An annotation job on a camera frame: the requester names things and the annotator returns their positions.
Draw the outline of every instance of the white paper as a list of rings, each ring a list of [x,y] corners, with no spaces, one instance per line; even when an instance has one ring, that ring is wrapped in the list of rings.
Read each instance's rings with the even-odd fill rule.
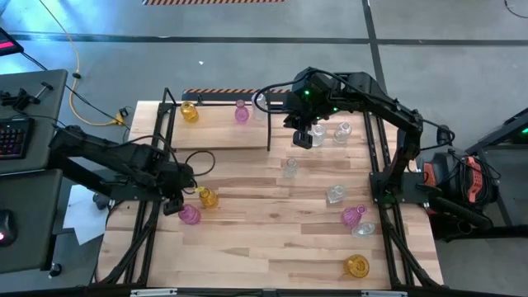
[[[108,209],[99,210],[93,202],[93,192],[84,186],[72,186],[63,228],[73,228],[79,244],[102,234],[106,229]]]

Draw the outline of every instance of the pink glass bottle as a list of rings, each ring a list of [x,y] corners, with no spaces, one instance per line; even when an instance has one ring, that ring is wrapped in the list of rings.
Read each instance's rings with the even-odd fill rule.
[[[361,220],[361,216],[366,212],[366,206],[348,207],[341,214],[341,221],[349,228],[356,227]]]
[[[184,205],[178,216],[185,224],[198,224],[201,219],[200,211],[192,205]]]
[[[246,108],[246,102],[244,100],[237,100],[237,109],[234,111],[234,118],[238,123],[244,124],[249,119],[249,111]]]

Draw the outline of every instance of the black desk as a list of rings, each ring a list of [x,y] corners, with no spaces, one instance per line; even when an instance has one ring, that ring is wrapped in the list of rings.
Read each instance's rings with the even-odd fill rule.
[[[0,178],[0,209],[11,210],[18,227],[16,241],[0,248],[0,273],[50,264],[50,244],[54,243],[51,229],[61,181],[62,172],[57,169]]]
[[[0,90],[16,95],[19,88],[22,87],[30,95],[35,96],[42,88],[40,83],[47,82],[54,90],[45,91],[39,98],[41,99],[39,105],[30,104],[24,111],[28,115],[50,116],[56,119],[59,116],[67,76],[68,71],[66,70],[0,75]],[[0,106],[0,119],[9,118],[16,114],[17,112],[11,106]],[[35,128],[26,157],[22,160],[0,161],[0,175],[46,168],[50,156],[48,144],[54,135],[52,122],[54,121],[46,118],[35,118]]]

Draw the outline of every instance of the red light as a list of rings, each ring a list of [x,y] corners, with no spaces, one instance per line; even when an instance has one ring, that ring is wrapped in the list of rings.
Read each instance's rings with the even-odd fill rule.
[[[5,49],[5,48],[8,48],[8,47],[12,47],[12,46],[14,46],[14,44],[11,41],[0,43],[0,49]]]

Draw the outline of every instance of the keyboard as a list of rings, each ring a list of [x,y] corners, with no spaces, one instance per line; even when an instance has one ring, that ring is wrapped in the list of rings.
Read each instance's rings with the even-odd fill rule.
[[[31,118],[0,119],[0,162],[26,157],[34,124]]]

